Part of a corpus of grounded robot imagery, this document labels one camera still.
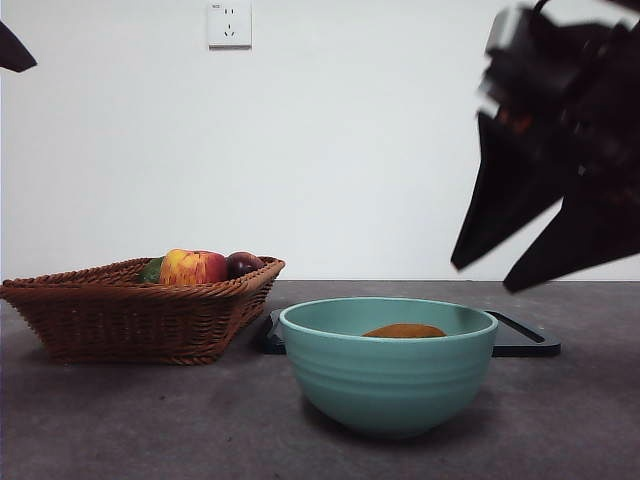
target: red apple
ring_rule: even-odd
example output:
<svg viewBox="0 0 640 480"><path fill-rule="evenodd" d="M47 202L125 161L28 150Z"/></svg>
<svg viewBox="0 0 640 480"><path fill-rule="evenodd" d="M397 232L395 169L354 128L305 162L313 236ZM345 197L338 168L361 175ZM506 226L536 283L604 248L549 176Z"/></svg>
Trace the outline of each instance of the red apple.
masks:
<svg viewBox="0 0 640 480"><path fill-rule="evenodd" d="M160 283L163 285L198 285L226 279L224 255L206 250L174 248L165 255L160 267Z"/></svg>
<svg viewBox="0 0 640 480"><path fill-rule="evenodd" d="M229 278L238 278L264 267L264 262L249 252L234 252L227 257Z"/></svg>

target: green fruit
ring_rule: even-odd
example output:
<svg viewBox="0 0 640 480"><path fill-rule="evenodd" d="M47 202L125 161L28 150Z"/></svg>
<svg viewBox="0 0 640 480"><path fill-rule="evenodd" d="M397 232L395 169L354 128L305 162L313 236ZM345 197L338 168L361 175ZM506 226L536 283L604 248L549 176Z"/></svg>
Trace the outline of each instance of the green fruit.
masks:
<svg viewBox="0 0 640 480"><path fill-rule="evenodd" d="M152 258L138 273L135 281L137 283L158 283L160 281L162 260L164 260L164 257Z"/></svg>

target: bowl rim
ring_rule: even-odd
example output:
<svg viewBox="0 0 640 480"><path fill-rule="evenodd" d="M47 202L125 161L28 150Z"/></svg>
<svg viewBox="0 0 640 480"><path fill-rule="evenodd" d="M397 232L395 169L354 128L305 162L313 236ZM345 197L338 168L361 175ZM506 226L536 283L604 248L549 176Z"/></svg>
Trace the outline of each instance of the bowl rim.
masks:
<svg viewBox="0 0 640 480"><path fill-rule="evenodd" d="M445 337L422 337L422 338L389 338L389 337L364 337L362 335L348 335L346 333L334 333L334 332L325 332L323 330L317 330L314 328L303 327L297 325L286 318L287 314L295 310L297 308L306 307L308 305L315 305L319 303L329 303L329 302L338 302L338 301L348 301L348 300L391 300L391 301L412 301L412 302L424 302L430 304L438 304L438 305L446 305L448 307L456 307L463 308L465 310L470 310L472 312L478 313L489 319L489 326L482 328L480 330L476 330L474 332L461 333L459 335L447 335ZM480 310L478 308L468 307L466 305L460 305L458 303L452 302L443 302L439 300L428 300L424 298L410 298L410 297L336 297L336 298L323 298L319 300L311 300L309 302L297 303L295 305L291 305L280 312L278 316L280 322L299 332L309 333L312 335L319 335L321 337L326 338L336 338L336 339L348 339L359 342L373 342L373 343L424 343L424 342L452 342L459 339L477 337L481 335L485 335L490 333L492 330L496 330L498 328L498 319L491 315L490 313L485 312L484 310Z"/></svg>

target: wicker basket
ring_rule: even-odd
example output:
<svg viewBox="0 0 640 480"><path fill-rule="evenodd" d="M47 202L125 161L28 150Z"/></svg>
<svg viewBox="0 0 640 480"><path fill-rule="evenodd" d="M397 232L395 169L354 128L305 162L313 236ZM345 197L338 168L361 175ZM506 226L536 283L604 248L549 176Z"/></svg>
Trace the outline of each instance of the wicker basket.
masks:
<svg viewBox="0 0 640 480"><path fill-rule="evenodd" d="M217 360L234 335L262 313L284 262L243 277L196 286L134 283L151 260L5 280L7 300L61 363L179 365Z"/></svg>

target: plum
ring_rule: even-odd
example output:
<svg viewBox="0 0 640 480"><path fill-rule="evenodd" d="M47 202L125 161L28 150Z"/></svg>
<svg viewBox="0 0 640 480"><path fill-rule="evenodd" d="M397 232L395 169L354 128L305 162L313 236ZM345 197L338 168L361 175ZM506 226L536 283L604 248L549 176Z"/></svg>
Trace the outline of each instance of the plum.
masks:
<svg viewBox="0 0 640 480"><path fill-rule="evenodd" d="M234 252L227 257L229 279L238 278L264 267L264 262L249 252Z"/></svg>

